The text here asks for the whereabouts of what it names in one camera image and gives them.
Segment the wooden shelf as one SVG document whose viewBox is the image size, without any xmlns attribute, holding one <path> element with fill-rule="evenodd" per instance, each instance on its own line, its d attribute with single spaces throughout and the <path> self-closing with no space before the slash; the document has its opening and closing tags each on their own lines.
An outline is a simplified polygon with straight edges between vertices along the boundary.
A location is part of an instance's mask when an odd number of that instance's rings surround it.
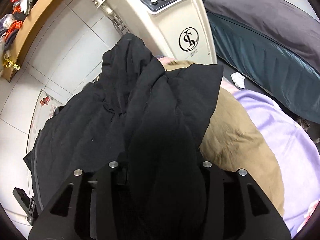
<svg viewBox="0 0 320 240">
<path fill-rule="evenodd" d="M 40 29 L 63 0 L 1 0 L 1 18 L 10 16 L 4 38 L 1 76 L 11 81 Z"/>
</svg>

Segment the beige beauty machine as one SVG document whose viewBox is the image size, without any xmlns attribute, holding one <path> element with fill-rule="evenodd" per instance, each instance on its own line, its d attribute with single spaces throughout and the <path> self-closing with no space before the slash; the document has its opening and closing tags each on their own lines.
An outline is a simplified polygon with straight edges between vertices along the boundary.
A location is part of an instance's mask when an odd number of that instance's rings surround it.
<svg viewBox="0 0 320 240">
<path fill-rule="evenodd" d="M 153 55 L 216 64 L 210 23 L 202 0 L 93 0 L 123 36 L 132 33 Z"/>
</svg>

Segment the poster with QR code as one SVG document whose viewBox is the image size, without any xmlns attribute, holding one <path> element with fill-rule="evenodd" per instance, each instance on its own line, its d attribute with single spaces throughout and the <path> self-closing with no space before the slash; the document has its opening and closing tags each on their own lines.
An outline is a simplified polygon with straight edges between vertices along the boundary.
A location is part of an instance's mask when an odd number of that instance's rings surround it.
<svg viewBox="0 0 320 240">
<path fill-rule="evenodd" d="M 39 132 L 44 128 L 46 121 L 54 116 L 55 110 L 60 106 L 63 106 L 61 102 L 44 90 L 40 90 L 29 128 L 26 154 L 33 149 Z"/>
</svg>

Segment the purple floral bed sheet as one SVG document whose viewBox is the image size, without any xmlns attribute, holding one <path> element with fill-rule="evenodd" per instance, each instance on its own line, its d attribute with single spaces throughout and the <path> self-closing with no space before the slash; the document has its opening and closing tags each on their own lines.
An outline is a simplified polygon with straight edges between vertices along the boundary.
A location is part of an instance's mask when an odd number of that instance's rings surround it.
<svg viewBox="0 0 320 240">
<path fill-rule="evenodd" d="M 319 152 L 309 135 L 270 97 L 238 89 L 227 79 L 221 87 L 247 111 L 280 166 L 284 183 L 284 222 L 292 237 L 319 203 Z"/>
</svg>

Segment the tan folded garment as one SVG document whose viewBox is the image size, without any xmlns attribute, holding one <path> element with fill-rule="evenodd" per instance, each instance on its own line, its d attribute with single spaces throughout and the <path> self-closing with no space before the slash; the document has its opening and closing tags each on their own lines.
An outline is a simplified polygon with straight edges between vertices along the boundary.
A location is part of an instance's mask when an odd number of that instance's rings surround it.
<svg viewBox="0 0 320 240">
<path fill-rule="evenodd" d="M 279 214 L 284 214 L 284 185 L 276 157 L 226 81 L 221 82 L 200 152 L 226 171 L 246 169 Z"/>
</svg>

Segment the black device on floor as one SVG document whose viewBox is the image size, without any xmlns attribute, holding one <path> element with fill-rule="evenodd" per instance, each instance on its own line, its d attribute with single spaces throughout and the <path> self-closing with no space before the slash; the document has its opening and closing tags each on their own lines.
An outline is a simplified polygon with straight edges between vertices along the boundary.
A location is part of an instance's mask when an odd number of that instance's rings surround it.
<svg viewBox="0 0 320 240">
<path fill-rule="evenodd" d="M 27 222 L 33 226 L 34 222 L 39 217 L 34 196 L 29 198 L 23 189 L 17 187 L 14 188 L 12 194 L 27 214 Z"/>
</svg>

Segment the black quilted jacket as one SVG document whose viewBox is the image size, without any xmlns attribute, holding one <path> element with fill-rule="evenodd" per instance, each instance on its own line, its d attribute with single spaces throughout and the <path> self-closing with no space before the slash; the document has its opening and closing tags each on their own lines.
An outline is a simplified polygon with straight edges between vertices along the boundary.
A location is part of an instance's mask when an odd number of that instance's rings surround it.
<svg viewBox="0 0 320 240">
<path fill-rule="evenodd" d="M 165 70 L 140 38 L 124 35 L 103 55 L 99 80 L 46 121 L 24 158 L 39 216 L 75 170 L 128 161 L 125 239 L 201 239 L 200 144 L 222 74 L 218 64 Z"/>
</svg>

